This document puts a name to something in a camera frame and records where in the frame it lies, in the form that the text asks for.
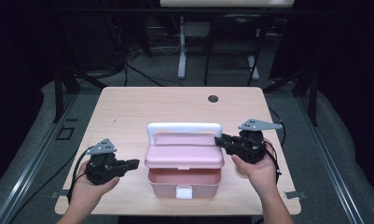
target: desk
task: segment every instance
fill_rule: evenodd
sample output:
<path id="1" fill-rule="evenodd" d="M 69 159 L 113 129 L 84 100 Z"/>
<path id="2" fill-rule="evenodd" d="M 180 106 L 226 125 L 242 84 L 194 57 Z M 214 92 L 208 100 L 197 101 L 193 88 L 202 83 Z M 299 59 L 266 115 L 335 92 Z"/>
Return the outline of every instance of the desk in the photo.
<path id="1" fill-rule="evenodd" d="M 210 95 L 218 102 L 211 103 Z M 225 165 L 222 180 L 214 198 L 180 200 L 158 197 L 148 181 L 144 165 L 148 148 L 146 126 L 151 122 L 215 122 L 223 132 L 238 135 L 238 125 L 249 118 L 271 122 L 263 92 L 259 88 L 217 87 L 130 87 L 105 88 L 90 119 L 76 158 L 88 147 L 108 137 L 118 148 L 118 160 L 140 160 L 137 170 L 121 177 L 119 184 L 105 194 L 92 212 L 102 215 L 130 216 L 242 216 L 260 215 L 260 200 L 244 175 L 239 175 L 229 155 L 224 151 Z M 282 170 L 278 186 L 281 195 L 294 191 L 294 184 L 277 133 L 263 131 L 277 150 Z M 71 185 L 72 171 L 64 189 Z M 300 212 L 298 200 L 284 202 L 293 215 Z M 60 197 L 55 210 L 63 214 L 68 206 L 66 197 Z"/>
<path id="2" fill-rule="evenodd" d="M 161 7 L 285 7 L 291 8 L 294 0 L 160 0 Z M 178 78 L 186 76 L 187 51 L 185 49 L 184 17 L 180 20 L 180 62 L 178 64 Z M 254 57 L 248 57 L 250 67 L 254 64 Z M 259 80 L 257 69 L 253 79 Z"/>

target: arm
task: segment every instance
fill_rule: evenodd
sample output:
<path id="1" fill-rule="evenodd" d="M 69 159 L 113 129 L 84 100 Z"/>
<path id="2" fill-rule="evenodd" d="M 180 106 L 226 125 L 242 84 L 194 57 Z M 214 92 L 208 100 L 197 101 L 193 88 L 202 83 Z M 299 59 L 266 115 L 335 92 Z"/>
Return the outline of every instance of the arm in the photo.
<path id="1" fill-rule="evenodd" d="M 73 197 L 70 205 L 58 224 L 82 223 L 93 211 L 104 194 L 113 189 L 119 182 L 119 177 L 114 177 L 103 185 L 92 184 L 85 175 L 87 161 L 81 164 L 77 176 L 81 177 L 76 181 L 73 189 Z"/>
<path id="2" fill-rule="evenodd" d="M 273 148 L 266 145 L 272 153 Z M 294 223 L 277 190 L 275 167 L 268 155 L 256 164 L 250 164 L 237 155 L 232 155 L 233 162 L 248 175 L 251 185 L 256 190 L 261 202 L 263 217 L 266 224 Z"/>

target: box handle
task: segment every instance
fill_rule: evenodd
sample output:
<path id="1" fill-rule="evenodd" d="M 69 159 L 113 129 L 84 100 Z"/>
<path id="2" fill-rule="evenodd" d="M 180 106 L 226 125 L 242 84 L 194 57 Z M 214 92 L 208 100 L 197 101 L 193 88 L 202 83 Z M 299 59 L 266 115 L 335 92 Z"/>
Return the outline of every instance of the box handle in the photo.
<path id="1" fill-rule="evenodd" d="M 202 131 L 213 131 L 215 137 L 222 136 L 222 126 L 217 123 L 193 123 L 193 122 L 167 122 L 150 123 L 146 127 L 149 145 L 155 145 L 154 132 L 158 130 L 170 131 L 174 133 L 198 133 Z"/>

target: plastic container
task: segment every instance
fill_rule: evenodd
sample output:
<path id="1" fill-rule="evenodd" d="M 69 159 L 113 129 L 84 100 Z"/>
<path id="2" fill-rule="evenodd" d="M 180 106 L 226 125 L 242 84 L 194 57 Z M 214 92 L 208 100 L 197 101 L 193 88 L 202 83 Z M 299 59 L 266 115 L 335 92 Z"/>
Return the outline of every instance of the plastic container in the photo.
<path id="1" fill-rule="evenodd" d="M 145 166 L 157 196 L 191 199 L 214 197 L 224 165 L 215 145 L 222 127 L 215 123 L 151 123 Z"/>

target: black chair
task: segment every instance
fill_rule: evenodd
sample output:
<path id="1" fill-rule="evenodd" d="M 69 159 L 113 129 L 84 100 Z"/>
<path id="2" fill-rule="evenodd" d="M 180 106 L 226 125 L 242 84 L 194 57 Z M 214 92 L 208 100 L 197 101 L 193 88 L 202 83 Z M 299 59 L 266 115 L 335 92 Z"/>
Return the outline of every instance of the black chair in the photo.
<path id="1" fill-rule="evenodd" d="M 207 85 L 207 77 L 210 68 L 235 68 L 250 69 L 248 84 L 256 69 L 256 62 L 266 32 L 271 27 L 273 19 L 264 15 L 227 14 L 215 19 L 210 25 L 207 36 L 207 55 L 204 76 L 204 85 Z M 254 63 L 248 66 L 210 66 L 210 57 L 214 55 L 236 56 L 240 55 L 248 59 L 254 57 Z"/>

